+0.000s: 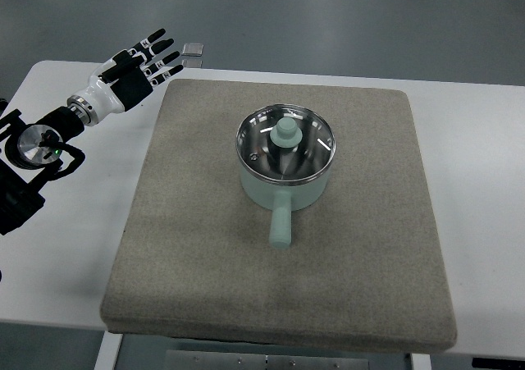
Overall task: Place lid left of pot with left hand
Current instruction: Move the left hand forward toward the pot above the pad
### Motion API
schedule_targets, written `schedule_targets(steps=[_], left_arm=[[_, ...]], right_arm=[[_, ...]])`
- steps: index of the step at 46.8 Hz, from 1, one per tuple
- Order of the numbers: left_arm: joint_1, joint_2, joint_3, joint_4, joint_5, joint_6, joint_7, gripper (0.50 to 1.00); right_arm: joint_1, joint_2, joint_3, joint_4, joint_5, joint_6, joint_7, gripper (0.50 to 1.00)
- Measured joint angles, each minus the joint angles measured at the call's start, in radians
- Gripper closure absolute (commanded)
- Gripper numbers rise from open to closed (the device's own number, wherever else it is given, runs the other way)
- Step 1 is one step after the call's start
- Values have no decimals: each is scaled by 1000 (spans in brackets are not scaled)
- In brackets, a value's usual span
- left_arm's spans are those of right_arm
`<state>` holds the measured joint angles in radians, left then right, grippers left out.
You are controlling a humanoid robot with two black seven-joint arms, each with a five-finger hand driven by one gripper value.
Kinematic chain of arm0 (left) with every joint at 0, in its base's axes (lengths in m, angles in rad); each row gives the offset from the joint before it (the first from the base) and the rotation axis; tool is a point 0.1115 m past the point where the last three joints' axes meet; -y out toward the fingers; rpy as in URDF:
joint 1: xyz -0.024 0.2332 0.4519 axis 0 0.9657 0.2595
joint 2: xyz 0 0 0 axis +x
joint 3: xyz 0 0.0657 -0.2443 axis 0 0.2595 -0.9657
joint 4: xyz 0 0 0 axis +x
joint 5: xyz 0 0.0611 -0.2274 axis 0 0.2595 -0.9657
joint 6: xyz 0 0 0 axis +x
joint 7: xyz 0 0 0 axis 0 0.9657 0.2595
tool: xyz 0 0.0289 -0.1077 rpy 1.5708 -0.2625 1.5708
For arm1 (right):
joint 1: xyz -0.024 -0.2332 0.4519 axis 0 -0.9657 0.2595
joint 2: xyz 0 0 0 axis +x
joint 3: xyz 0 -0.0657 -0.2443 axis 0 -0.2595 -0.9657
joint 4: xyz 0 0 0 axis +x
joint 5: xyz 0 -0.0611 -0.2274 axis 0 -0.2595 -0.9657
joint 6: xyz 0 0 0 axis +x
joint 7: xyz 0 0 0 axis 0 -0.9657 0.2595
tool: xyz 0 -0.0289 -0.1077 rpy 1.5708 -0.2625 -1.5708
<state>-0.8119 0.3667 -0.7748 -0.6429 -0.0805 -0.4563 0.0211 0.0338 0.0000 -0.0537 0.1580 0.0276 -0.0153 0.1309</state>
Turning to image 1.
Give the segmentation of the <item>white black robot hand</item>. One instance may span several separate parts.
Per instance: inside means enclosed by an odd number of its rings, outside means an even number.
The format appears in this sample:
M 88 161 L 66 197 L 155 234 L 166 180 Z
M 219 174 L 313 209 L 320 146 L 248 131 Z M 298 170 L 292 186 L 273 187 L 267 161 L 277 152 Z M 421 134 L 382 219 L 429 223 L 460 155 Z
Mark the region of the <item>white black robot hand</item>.
M 67 99 L 67 107 L 86 126 L 95 126 L 110 114 L 129 111 L 142 103 L 160 84 L 184 69 L 169 67 L 180 53 L 173 51 L 160 59 L 174 43 L 164 39 L 161 28 L 130 48 L 125 48 L 98 66 L 85 89 Z

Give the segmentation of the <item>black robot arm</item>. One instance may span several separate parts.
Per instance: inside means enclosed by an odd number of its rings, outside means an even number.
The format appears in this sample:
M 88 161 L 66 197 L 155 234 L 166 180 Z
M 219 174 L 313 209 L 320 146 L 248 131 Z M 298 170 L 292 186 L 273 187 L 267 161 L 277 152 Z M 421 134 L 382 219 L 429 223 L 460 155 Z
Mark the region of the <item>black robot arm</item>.
M 78 169 L 85 160 L 69 141 L 84 131 L 87 113 L 75 105 L 58 107 L 35 123 L 15 110 L 1 119 L 1 234 L 23 226 L 45 203 L 40 190 Z

